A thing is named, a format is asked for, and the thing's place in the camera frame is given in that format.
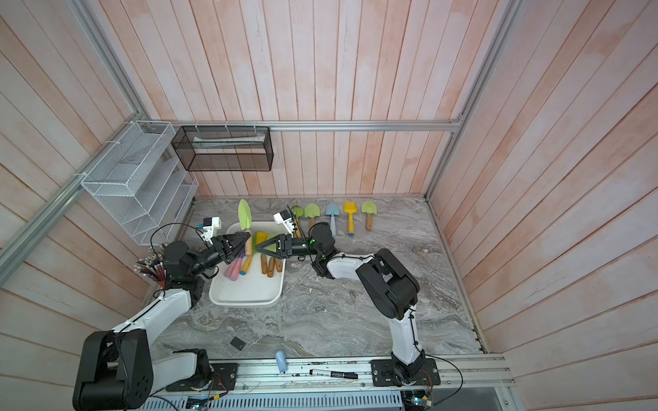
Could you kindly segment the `green spade wooden handle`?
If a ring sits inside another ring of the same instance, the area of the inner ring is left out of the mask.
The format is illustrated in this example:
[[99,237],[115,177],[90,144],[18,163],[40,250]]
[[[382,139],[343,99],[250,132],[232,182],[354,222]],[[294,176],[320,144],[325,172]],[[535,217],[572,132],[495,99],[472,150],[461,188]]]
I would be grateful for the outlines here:
[[238,218],[241,230],[249,234],[249,238],[245,243],[245,253],[247,257],[253,255],[253,235],[251,231],[252,216],[250,207],[247,200],[241,199],[238,206]]

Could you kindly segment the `olive green pointed shovel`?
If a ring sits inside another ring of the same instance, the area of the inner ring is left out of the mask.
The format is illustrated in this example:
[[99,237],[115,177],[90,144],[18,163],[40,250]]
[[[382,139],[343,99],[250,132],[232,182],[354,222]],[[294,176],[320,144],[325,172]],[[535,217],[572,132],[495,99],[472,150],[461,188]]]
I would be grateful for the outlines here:
[[309,219],[309,225],[313,227],[316,224],[317,217],[320,217],[320,207],[315,203],[310,203],[304,207],[304,216]]

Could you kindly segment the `light blue shovel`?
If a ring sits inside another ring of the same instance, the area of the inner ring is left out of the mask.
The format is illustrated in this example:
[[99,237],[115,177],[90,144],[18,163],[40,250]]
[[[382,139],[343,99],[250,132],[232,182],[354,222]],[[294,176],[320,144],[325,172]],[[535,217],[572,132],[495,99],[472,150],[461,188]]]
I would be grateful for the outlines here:
[[340,215],[340,208],[337,204],[332,203],[327,205],[325,214],[329,217],[330,219],[330,230],[332,233],[332,236],[335,237],[337,236],[337,229],[336,229],[336,217]]

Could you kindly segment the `light green shovel wooden handle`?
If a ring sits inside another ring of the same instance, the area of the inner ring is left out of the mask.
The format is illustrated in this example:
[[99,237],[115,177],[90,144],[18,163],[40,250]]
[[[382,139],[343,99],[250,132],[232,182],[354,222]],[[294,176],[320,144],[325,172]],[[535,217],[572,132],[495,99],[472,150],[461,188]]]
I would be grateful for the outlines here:
[[372,200],[367,200],[363,202],[361,211],[366,215],[366,230],[371,231],[373,229],[374,215],[378,212],[377,205]]

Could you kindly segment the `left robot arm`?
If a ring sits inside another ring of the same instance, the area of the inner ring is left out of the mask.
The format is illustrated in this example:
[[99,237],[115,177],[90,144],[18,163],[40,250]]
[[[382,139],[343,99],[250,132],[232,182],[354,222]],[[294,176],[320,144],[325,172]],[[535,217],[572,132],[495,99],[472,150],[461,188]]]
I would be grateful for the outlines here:
[[178,382],[205,390],[215,380],[205,349],[184,349],[154,361],[151,346],[202,297],[217,265],[236,261],[251,243],[248,231],[215,236],[202,251],[185,241],[164,249],[164,289],[146,308],[111,330],[94,332],[82,347],[73,407],[76,410],[138,409],[154,393]]

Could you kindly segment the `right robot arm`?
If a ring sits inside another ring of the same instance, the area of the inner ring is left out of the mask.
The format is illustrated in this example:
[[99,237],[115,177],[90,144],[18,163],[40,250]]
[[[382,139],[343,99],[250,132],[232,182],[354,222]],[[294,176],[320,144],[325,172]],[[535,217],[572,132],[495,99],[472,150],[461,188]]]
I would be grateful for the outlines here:
[[420,284],[390,250],[382,248],[368,255],[342,253],[335,247],[329,224],[318,223],[307,237],[277,235],[258,244],[256,251],[278,260],[308,255],[318,276],[360,281],[387,318],[392,334],[391,358],[371,362],[373,384],[401,387],[421,378],[426,354],[416,337]]

